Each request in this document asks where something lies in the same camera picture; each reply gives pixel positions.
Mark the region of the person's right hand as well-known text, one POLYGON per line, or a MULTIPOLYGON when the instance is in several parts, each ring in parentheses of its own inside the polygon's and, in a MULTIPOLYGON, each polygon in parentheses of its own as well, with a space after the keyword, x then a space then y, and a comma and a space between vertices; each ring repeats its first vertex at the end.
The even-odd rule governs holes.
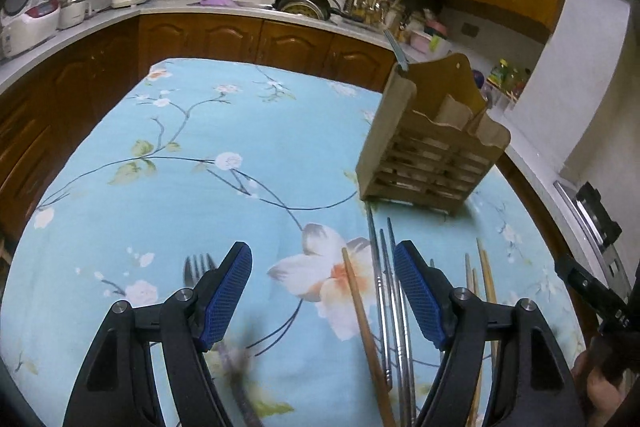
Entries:
POLYGON ((605 426, 625 399, 622 386, 610 383, 602 373, 599 362, 607 354, 608 345, 600 336, 593 336, 570 370, 576 388, 584 389, 591 403, 591 411, 585 413, 588 426, 605 426))

